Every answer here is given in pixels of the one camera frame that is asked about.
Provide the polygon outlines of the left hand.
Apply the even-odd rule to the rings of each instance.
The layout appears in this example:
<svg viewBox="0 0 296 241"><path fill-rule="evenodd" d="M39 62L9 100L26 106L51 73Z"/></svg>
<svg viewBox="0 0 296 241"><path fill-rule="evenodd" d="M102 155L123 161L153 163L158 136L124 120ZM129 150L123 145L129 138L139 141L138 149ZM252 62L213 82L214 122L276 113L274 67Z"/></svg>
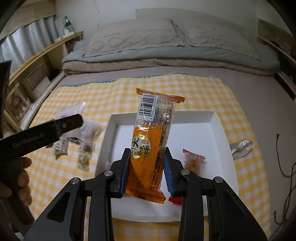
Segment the left hand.
<svg viewBox="0 0 296 241"><path fill-rule="evenodd" d="M32 204L31 189L29 186L30 178L26 171L26 168L31 166L32 160L28 157L21 157L22 171L18 171L16 174L10 175L11 183L16 186L17 195L19 200L24 206L30 206Z"/></svg>

